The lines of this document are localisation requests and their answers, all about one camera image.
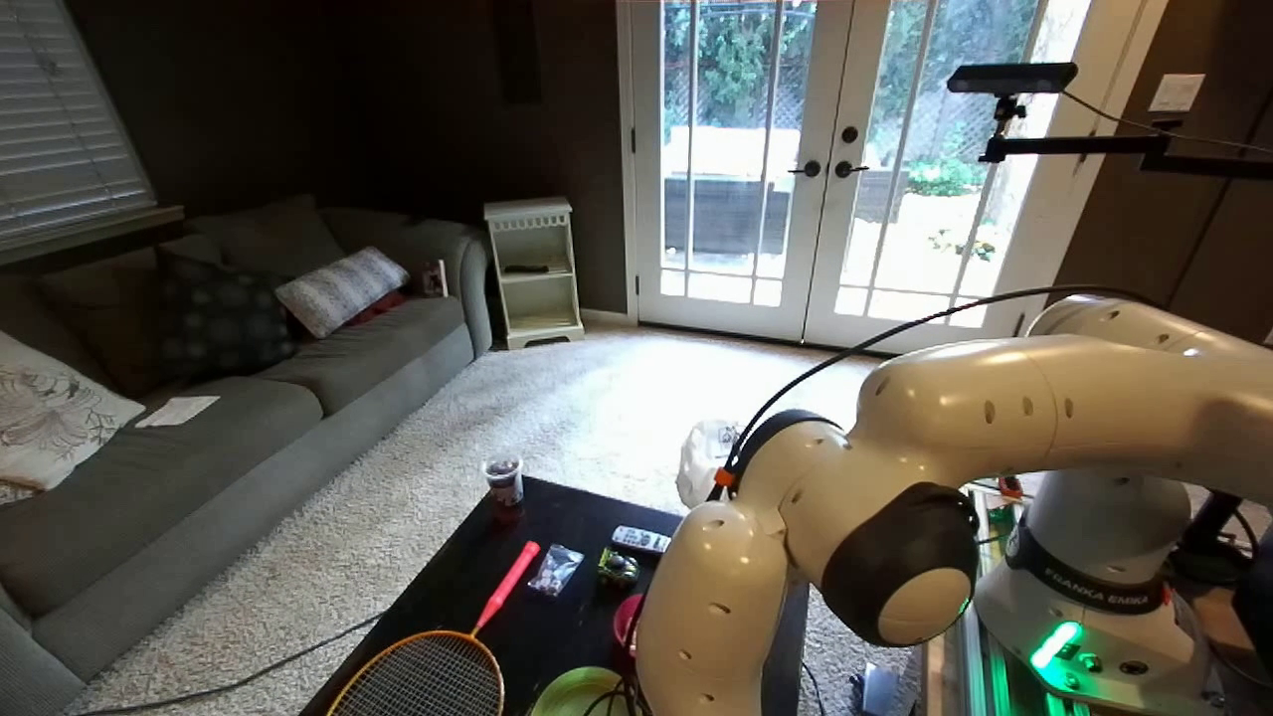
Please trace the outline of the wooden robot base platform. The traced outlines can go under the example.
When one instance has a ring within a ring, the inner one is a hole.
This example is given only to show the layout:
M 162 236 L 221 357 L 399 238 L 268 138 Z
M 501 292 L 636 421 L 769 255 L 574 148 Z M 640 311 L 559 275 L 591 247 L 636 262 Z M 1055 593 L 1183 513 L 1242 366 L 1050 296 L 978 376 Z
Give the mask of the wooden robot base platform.
M 1039 488 L 969 487 L 985 601 L 925 645 L 921 716 L 1258 716 L 1270 675 L 1217 582 L 1175 582 L 1142 617 L 1059 596 L 1039 596 L 1042 617 L 1012 604 L 1004 549 Z

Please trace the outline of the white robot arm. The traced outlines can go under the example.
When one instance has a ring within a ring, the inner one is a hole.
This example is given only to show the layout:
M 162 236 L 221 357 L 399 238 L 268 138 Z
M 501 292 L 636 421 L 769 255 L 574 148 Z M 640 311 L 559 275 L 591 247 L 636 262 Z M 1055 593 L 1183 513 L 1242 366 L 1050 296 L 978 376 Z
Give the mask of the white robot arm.
M 978 622 L 1039 688 L 1139 716 L 1217 710 L 1164 560 L 1189 492 L 1273 499 L 1273 352 L 1073 296 L 1017 337 L 878 362 L 846 421 L 782 410 L 672 533 L 636 617 L 651 716 L 758 716 L 791 590 L 862 641 Z

